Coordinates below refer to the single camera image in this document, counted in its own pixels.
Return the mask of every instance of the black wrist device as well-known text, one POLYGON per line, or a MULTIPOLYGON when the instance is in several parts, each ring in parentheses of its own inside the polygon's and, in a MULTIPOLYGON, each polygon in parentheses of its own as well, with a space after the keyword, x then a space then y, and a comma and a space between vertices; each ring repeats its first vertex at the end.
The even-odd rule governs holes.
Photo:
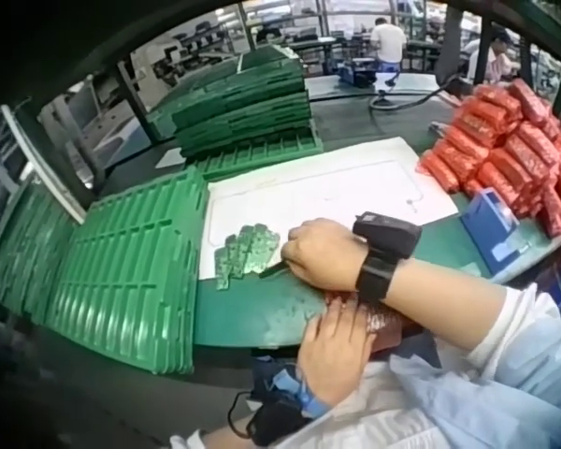
POLYGON ((362 302, 377 303, 386 298, 400 260, 386 253, 368 250, 355 285, 362 302))
POLYGON ((264 403, 247 425, 253 444, 268 447, 279 439, 292 435, 311 422, 301 413, 301 407, 290 400, 264 403))
POLYGON ((397 218, 365 212, 353 224, 353 233, 366 239, 367 257, 360 269, 356 288, 363 302, 383 300, 399 261, 409 259, 422 228, 397 218))

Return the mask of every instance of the blue box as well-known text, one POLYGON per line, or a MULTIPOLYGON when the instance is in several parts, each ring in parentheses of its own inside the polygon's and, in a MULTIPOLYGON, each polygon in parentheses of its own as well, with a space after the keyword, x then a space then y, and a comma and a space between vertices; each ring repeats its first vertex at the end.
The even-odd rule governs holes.
POLYGON ((519 221, 495 189, 484 189, 474 196, 460 220, 491 274, 497 274, 521 255, 510 240, 519 221))

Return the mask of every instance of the person's left hand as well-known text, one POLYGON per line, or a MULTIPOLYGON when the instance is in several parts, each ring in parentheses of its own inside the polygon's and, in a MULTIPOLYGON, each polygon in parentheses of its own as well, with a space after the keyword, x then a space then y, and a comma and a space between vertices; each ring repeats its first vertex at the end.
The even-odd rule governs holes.
POLYGON ((367 332, 367 311, 350 301, 328 306, 309 321, 299 348, 297 366, 311 393, 335 407, 360 383, 370 358, 375 334, 367 332))

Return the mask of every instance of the person in white shirt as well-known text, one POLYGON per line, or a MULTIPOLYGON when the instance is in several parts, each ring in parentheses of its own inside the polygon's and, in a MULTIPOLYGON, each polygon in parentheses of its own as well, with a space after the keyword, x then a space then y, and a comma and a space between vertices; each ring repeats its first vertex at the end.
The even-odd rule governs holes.
MULTIPOLYGON (((355 291, 368 251, 350 229, 317 219, 290 231, 282 256, 304 282, 355 291)), ((439 339, 442 368, 395 355, 368 363, 365 308, 335 302, 309 321, 297 359, 326 413, 272 447, 561 448, 561 316, 549 295, 411 258, 382 302, 439 339)), ((230 427, 171 445, 254 447, 230 427)))
MULTIPOLYGON (((511 38, 507 30, 501 26, 493 26, 493 35, 490 47, 488 48, 488 61, 486 63, 486 74, 484 79, 489 82, 498 82, 502 77, 507 76, 513 69, 513 63, 507 56, 507 48, 511 44, 511 38)), ((463 52, 471 54, 467 67, 467 77, 470 80, 476 75, 478 65, 478 55, 480 53, 480 40, 470 41, 463 52)))
POLYGON ((376 50, 376 57, 380 62, 400 64, 407 43, 408 39, 401 28, 383 17, 376 20, 376 26, 370 34, 370 44, 376 50))
POLYGON ((376 20, 370 35, 370 44, 378 61, 375 90, 381 94, 390 91, 401 71, 403 50, 408 39, 401 28, 387 22, 383 17, 376 20))

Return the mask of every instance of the stack of green trays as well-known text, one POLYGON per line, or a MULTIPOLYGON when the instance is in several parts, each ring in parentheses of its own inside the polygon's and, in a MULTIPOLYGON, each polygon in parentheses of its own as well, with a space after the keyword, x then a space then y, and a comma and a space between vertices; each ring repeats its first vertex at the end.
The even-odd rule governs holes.
POLYGON ((249 70, 250 68, 266 65, 285 58, 287 58, 287 54, 281 51, 278 46, 266 45, 264 47, 259 47, 255 51, 241 54, 239 58, 239 69, 249 70))
POLYGON ((256 168, 324 152, 312 126, 283 131, 239 143, 235 149, 194 162, 207 181, 220 181, 256 168))
POLYGON ((175 101, 195 89, 201 89, 212 82, 224 80, 237 73, 238 58, 227 59, 218 64, 203 67, 179 80, 179 84, 171 90, 158 104, 157 108, 175 101))
POLYGON ((308 93, 299 92, 227 112, 180 130, 175 137, 183 156, 204 157, 241 140, 308 126, 310 117, 308 93))
POLYGON ((77 223, 34 177, 0 221, 0 302, 41 325, 77 223))
POLYGON ((208 197, 189 167, 94 203, 72 238, 47 326, 137 368, 191 371, 208 197))
POLYGON ((182 130, 235 109, 302 92, 302 72, 301 64, 293 59, 257 66, 179 96, 152 111, 149 120, 168 137, 171 129, 182 130))

